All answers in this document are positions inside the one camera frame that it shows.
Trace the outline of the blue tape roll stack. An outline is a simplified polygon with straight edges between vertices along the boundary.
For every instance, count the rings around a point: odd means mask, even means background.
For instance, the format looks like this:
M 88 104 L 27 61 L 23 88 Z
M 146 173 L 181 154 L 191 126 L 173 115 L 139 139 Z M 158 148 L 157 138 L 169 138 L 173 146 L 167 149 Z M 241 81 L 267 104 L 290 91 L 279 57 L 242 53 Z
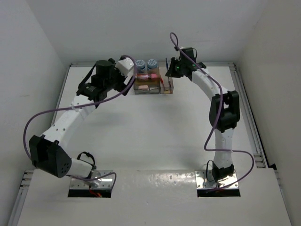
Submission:
M 145 73 L 146 71 L 146 64 L 145 61 L 142 59 L 138 59 L 135 61 L 137 73 Z

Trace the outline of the pink cap glue stick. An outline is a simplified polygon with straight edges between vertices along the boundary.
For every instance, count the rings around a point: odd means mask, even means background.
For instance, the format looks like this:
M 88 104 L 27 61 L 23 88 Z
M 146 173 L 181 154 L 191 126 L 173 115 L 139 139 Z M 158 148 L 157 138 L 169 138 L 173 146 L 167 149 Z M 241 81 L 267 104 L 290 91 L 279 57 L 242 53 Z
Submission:
M 155 73 L 152 73 L 152 74 L 138 74 L 137 78 L 140 79 L 140 80 L 154 80 L 154 79 L 157 79 L 158 76 Z

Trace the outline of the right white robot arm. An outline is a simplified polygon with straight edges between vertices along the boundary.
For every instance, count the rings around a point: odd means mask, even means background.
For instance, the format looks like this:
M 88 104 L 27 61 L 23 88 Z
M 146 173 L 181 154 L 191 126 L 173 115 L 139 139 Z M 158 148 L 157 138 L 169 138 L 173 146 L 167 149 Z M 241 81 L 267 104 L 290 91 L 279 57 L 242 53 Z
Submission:
M 171 58 L 167 77 L 187 77 L 209 98 L 209 122 L 212 131 L 204 144 L 208 152 L 215 152 L 212 177 L 215 182 L 234 173 L 232 161 L 232 137 L 240 120 L 239 94 L 221 86 L 211 76 L 203 63 L 196 63 L 194 48 L 175 47 L 179 57 Z

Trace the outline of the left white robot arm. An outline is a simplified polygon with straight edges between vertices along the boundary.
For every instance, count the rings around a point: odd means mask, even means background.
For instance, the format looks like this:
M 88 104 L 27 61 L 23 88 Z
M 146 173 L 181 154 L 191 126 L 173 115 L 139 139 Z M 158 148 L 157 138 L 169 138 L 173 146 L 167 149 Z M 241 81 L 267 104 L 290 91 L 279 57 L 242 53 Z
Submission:
M 69 107 L 62 108 L 62 115 L 40 136 L 29 140 L 31 161 L 34 167 L 57 178 L 69 176 L 90 181 L 95 164 L 71 158 L 66 148 L 81 123 L 99 106 L 107 102 L 108 92 L 115 90 L 126 95 L 135 81 L 133 76 L 125 84 L 127 76 L 134 71 L 134 61 L 122 56 L 115 62 L 112 58 L 96 61 L 78 85 Z

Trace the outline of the transparent tiered desk organizer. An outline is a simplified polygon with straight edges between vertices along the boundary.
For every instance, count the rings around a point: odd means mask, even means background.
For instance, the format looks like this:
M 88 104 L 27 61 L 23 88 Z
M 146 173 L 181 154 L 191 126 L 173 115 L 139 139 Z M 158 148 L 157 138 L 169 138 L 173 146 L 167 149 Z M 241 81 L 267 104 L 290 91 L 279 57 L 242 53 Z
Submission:
M 147 73 L 147 61 L 145 61 L 145 64 L 146 64 L 146 71 L 144 74 L 148 74 Z M 134 93 L 136 95 L 140 95 L 140 94 L 159 94 L 160 92 L 150 92 L 149 91 L 143 91 L 143 90 L 139 90 L 138 87 L 141 86 L 141 85 L 148 85 L 149 88 L 152 88 L 152 87 L 158 87 L 160 88 L 160 72 L 159 72 L 159 67 L 158 67 L 158 72 L 157 72 L 157 76 L 158 78 L 157 79 L 154 79 L 154 80 L 140 80 L 137 78 L 137 75 L 136 75 L 136 79 L 135 79 L 135 82 L 134 82 Z

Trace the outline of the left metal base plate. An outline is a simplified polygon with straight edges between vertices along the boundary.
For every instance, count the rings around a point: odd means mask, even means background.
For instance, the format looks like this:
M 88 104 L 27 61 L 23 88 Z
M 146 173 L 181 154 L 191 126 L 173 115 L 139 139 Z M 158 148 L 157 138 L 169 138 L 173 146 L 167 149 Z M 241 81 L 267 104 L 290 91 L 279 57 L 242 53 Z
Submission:
M 115 185 L 115 175 L 110 170 L 94 170 L 92 171 L 90 179 L 95 179 L 93 181 L 82 181 L 72 178 L 70 181 L 70 189 L 100 189 L 100 190 L 110 190 Z

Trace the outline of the metal base plate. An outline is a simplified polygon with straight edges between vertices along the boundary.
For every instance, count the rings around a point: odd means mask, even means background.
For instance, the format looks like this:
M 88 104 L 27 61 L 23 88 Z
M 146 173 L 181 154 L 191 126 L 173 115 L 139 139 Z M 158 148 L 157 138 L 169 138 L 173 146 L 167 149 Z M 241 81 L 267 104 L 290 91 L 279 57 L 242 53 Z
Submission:
M 70 181 L 70 189 L 100 189 L 100 190 L 110 190 L 115 185 L 115 175 L 110 170 L 94 170 L 92 171 L 90 179 L 95 179 L 93 181 L 82 181 L 72 178 Z
M 236 171 L 234 171 L 231 176 L 226 176 L 215 182 L 211 170 L 196 170 L 195 179 L 198 190 L 209 190 L 214 188 L 239 189 Z

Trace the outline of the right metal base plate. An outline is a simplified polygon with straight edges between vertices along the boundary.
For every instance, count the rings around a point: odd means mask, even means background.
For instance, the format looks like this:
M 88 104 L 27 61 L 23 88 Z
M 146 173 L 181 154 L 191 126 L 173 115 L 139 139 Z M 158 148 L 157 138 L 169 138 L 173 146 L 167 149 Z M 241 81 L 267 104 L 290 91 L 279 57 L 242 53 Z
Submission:
M 231 176 L 226 176 L 215 182 L 211 170 L 196 170 L 195 179 L 198 190 L 209 190 L 214 188 L 239 189 L 236 171 L 234 171 Z

